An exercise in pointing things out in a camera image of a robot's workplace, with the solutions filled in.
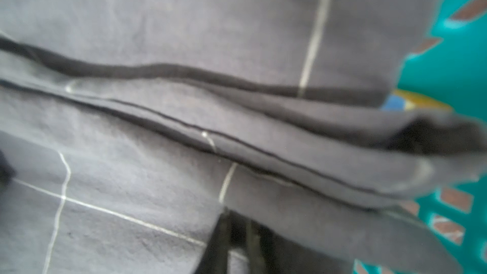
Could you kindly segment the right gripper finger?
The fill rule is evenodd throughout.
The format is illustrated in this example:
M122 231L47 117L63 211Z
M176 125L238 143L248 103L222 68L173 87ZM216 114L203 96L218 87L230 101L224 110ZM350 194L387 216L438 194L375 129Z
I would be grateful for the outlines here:
M274 272L273 233L263 225L229 209L220 214L202 257L197 274L228 273L230 251L241 249L250 273Z

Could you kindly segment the dark grey checked pillowcase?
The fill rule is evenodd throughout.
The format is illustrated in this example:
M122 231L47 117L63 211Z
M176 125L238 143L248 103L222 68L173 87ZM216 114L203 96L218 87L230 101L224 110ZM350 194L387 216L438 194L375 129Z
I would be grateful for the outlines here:
M224 209L273 273L462 273L402 204L486 169L383 110L441 0L1 0L1 272L195 273Z

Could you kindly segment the pale yellow zigzag pillowcase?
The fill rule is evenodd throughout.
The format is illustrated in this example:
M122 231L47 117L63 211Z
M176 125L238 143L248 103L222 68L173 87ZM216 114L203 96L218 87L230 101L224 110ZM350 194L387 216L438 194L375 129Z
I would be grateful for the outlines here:
M452 111L452 107L429 96L405 90L395 90L381 107L383 110L440 109Z

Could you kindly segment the teal plastic basket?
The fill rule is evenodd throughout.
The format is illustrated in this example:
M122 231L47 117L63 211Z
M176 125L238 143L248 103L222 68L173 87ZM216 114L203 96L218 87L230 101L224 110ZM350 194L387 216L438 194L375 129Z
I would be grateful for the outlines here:
M399 90L452 107L405 110L433 113L468 138L486 131L486 0L442 0L428 37L407 58ZM434 189L403 207L422 220L460 263L464 273L486 272L486 176Z

